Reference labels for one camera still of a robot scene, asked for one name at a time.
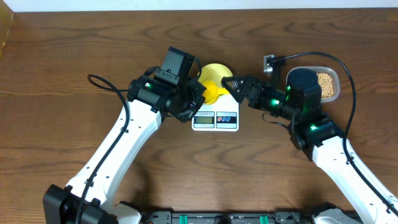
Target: beans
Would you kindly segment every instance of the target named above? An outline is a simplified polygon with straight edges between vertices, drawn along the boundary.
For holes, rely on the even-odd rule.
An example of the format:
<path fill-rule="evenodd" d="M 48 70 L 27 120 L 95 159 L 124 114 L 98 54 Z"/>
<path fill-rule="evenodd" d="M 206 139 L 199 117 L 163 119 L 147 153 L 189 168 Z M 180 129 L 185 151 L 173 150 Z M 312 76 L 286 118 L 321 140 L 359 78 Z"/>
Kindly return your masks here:
<path fill-rule="evenodd" d="M 318 83 L 322 88 L 322 98 L 332 97 L 335 92 L 333 90 L 333 83 L 331 76 L 327 73 L 318 73 Z"/>

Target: yellow funnel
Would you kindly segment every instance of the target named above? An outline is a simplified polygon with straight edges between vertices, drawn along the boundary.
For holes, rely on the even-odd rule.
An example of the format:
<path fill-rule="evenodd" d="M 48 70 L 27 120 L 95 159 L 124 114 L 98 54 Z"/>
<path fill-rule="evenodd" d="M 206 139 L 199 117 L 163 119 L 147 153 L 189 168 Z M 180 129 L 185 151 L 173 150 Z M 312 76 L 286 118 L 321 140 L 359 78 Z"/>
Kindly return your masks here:
<path fill-rule="evenodd" d="M 221 87 L 223 77 L 232 77 L 232 72 L 222 64 L 212 63 L 202 68 L 198 81 L 206 87 L 203 93 L 206 104 L 211 105 L 221 95 L 229 94 L 228 90 Z"/>

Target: white backdrop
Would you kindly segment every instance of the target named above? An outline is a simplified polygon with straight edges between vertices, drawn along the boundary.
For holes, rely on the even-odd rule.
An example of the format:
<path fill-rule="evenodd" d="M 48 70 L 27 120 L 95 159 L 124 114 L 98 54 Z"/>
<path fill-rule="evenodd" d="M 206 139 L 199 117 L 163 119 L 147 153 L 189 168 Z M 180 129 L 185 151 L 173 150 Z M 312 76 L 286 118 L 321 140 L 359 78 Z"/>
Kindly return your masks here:
<path fill-rule="evenodd" d="M 398 7 L 398 0 L 4 0 L 14 12 Z"/>

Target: kitchen scale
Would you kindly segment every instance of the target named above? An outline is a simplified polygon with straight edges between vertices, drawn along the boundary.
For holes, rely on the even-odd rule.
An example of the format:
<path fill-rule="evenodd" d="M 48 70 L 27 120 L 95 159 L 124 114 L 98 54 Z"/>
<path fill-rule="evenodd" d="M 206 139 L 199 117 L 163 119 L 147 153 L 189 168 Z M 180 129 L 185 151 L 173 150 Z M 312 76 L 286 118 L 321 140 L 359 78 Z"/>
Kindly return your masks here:
<path fill-rule="evenodd" d="M 202 68 L 199 82 L 206 87 L 205 103 L 192 119 L 195 131 L 237 131 L 239 129 L 239 103 L 221 87 L 223 77 L 232 72 L 224 65 L 212 63 Z"/>

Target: wooden tabletop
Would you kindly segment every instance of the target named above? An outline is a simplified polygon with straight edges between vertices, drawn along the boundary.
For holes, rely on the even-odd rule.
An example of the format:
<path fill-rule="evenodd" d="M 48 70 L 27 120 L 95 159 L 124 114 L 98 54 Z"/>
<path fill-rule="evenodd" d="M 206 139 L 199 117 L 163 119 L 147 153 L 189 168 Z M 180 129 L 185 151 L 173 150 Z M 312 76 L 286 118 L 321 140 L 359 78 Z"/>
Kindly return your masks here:
<path fill-rule="evenodd" d="M 347 64 L 358 104 L 349 139 L 398 195 L 398 9 L 17 13 L 0 59 L 0 223 L 42 223 L 50 184 L 65 186 L 96 151 L 122 104 L 87 82 L 119 88 L 163 62 L 169 46 L 223 62 L 238 75 L 262 74 L 264 55 L 316 50 Z M 289 60 L 339 75 L 341 94 L 324 105 L 340 127 L 351 87 L 337 63 Z M 144 144 L 116 202 L 175 210 L 264 211 L 332 202 L 351 210 L 334 182 L 287 131 L 245 102 L 236 133 L 193 131 L 167 118 Z"/>

